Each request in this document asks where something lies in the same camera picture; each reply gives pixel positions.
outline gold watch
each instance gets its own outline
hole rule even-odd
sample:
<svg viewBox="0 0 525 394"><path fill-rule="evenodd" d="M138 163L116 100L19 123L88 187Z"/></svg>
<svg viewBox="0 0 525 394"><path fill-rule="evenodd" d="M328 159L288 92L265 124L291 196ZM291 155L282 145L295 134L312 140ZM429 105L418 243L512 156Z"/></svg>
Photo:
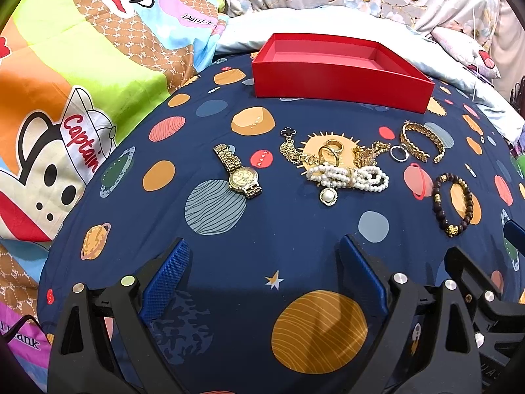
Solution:
<svg viewBox="0 0 525 394"><path fill-rule="evenodd" d="M238 193L243 193L248 200L257 197L263 189L259 185L259 175L251 167L244 167L240 159L233 155L225 144L217 145L213 151L229 173L229 186Z"/></svg>

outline beaded bracelet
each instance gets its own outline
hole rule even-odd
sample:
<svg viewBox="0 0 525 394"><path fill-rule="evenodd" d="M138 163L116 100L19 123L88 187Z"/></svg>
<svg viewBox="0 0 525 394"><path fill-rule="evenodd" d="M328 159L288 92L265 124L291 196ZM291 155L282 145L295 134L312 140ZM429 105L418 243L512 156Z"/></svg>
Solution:
<svg viewBox="0 0 525 394"><path fill-rule="evenodd" d="M465 199L465 217L459 225L452 225L448 222L447 215L441 205L441 194L439 189L443 182L453 182L458 184L463 190L463 198ZM436 214L436 219L439 223L439 228L441 228L449 237L454 237L455 235L461 234L464 230L467 229L467 226L471 223L473 216L473 206L472 193L467 185L467 183L460 177L453 175L451 173L444 173L438 177L434 182L434 188L432 190L432 196L434 198L433 210Z"/></svg>

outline red box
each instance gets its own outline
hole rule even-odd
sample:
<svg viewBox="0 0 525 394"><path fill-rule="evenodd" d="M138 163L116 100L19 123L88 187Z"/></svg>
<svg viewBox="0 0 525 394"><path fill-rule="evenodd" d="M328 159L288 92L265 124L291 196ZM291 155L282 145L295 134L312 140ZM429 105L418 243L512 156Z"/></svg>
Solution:
<svg viewBox="0 0 525 394"><path fill-rule="evenodd" d="M258 98L333 99L423 114L434 83L375 41L276 33L252 62Z"/></svg>

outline star print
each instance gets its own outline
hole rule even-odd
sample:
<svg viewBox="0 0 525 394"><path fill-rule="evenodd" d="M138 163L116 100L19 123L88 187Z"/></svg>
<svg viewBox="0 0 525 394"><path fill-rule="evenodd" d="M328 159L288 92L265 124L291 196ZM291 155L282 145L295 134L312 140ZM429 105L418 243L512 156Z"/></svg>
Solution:
<svg viewBox="0 0 525 394"><path fill-rule="evenodd" d="M281 281L284 281L282 278L279 278L279 271L275 271L275 274L272 277L265 277L266 280L268 280L268 283L266 283L267 286L271 286L270 290L273 288L279 290L279 284Z"/></svg>

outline gold chain bracelet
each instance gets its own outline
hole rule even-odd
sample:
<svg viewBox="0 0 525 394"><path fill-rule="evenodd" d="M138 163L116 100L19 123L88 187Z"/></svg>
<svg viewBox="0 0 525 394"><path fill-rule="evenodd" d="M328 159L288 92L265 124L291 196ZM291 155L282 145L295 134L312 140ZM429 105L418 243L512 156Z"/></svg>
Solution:
<svg viewBox="0 0 525 394"><path fill-rule="evenodd" d="M410 139L406 136L406 131L409 131L409 130L413 132L421 133L422 135L425 135L427 138L429 138L432 142L434 142L434 145L439 151L439 155L434 158L434 163L439 163L441 159L443 158L443 156L445 155L445 145L443 141L429 128L419 123L405 121L401 129L401 134L400 134L401 143L405 145L406 150L409 153L411 153L418 160L421 160L425 163L427 162L427 159L430 157L430 155L420 150L416 145L414 145L410 141Z"/></svg>

